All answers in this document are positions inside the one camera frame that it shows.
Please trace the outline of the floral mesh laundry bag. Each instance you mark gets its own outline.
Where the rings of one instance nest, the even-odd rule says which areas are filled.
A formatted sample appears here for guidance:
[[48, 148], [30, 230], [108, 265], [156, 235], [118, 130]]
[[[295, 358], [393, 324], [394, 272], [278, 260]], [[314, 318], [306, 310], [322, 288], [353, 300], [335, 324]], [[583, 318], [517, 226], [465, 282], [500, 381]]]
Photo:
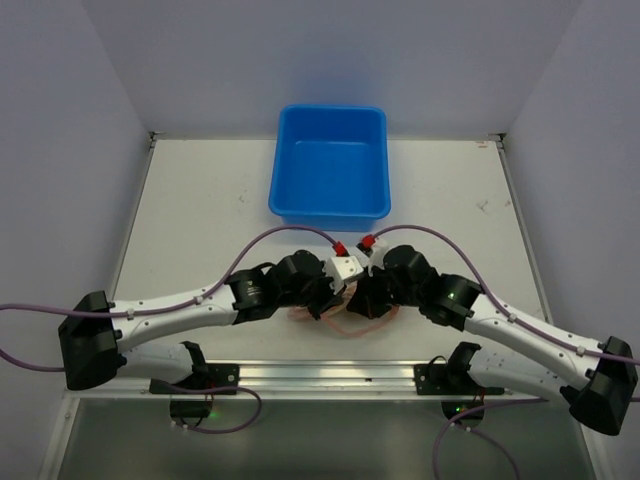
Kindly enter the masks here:
[[337, 335], [345, 338], [363, 337], [384, 329], [395, 319], [399, 312], [398, 306], [393, 306], [389, 312], [376, 319], [348, 311], [347, 304], [353, 298], [356, 290], [356, 284], [349, 285], [342, 293], [341, 302], [324, 312], [319, 319], [312, 317], [303, 307], [290, 308], [287, 311], [287, 318], [296, 322], [320, 322]]

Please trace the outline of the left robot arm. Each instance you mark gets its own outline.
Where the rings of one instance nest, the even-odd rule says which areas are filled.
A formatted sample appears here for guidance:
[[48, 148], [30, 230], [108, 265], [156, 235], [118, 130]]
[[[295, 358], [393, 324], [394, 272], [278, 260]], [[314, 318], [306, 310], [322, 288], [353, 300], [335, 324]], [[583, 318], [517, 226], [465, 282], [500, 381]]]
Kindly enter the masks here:
[[66, 386], [89, 390], [118, 376], [203, 383], [206, 362], [200, 347], [189, 341], [166, 346], [159, 339], [264, 320], [289, 307], [303, 307], [319, 318], [338, 304], [349, 263], [340, 257], [321, 261], [298, 250], [277, 264], [238, 270], [199, 291], [138, 302], [110, 302], [102, 291], [89, 293], [58, 328]]

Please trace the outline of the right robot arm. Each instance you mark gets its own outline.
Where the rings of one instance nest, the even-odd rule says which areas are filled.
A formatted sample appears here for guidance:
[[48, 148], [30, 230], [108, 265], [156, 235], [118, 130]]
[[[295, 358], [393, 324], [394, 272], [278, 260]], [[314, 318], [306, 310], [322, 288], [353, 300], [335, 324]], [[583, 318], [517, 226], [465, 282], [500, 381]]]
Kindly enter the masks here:
[[409, 245], [389, 247], [368, 235], [357, 247], [368, 265], [349, 311], [377, 318], [394, 307], [415, 308], [438, 326], [503, 347], [494, 352], [460, 343], [446, 362], [452, 388], [496, 388], [558, 401], [582, 425], [620, 433], [638, 384], [627, 342], [584, 337], [512, 310], [482, 281], [440, 273]]

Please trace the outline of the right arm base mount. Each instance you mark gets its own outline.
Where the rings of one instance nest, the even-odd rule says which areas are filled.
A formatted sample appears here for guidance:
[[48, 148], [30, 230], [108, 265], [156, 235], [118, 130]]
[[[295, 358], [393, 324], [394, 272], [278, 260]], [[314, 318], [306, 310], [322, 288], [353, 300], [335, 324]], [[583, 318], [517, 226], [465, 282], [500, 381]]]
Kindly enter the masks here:
[[415, 364], [413, 383], [417, 395], [441, 397], [441, 410], [447, 419], [484, 404], [485, 389], [453, 380], [449, 375], [448, 360], [443, 355], [427, 363]]

